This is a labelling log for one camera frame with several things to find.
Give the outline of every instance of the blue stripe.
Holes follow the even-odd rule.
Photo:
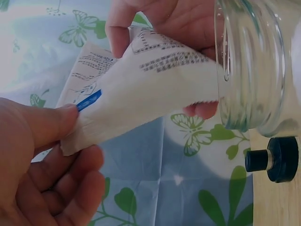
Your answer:
[[[78,103],[77,109],[80,111],[84,110],[86,107],[90,106],[91,104],[95,103],[95,101],[102,95],[101,89],[95,92],[94,94],[88,96],[86,99]]]

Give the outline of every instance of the tablecloth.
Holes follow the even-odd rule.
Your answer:
[[[55,107],[85,41],[109,49],[109,7],[109,0],[0,0],[0,97]],[[151,26],[143,14],[133,23]],[[252,225],[249,137],[226,130],[218,113],[203,120],[178,110],[100,145],[106,193],[89,226]]]

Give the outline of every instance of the white paper sachet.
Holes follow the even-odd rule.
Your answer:
[[[78,104],[75,130],[61,141],[64,155],[117,137],[195,102],[218,100],[216,63],[148,28],[132,27],[119,60],[86,43],[58,107]]]

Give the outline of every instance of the glass jar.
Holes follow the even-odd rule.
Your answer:
[[[216,0],[214,13],[225,127],[301,134],[301,0]]]

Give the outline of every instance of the black bottle cap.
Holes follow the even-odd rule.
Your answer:
[[[291,181],[298,169],[299,150],[295,137],[277,137],[269,141],[268,149],[274,156],[269,179],[276,183]]]
[[[245,166],[247,172],[266,170],[269,161],[267,150],[249,151],[246,153]]]

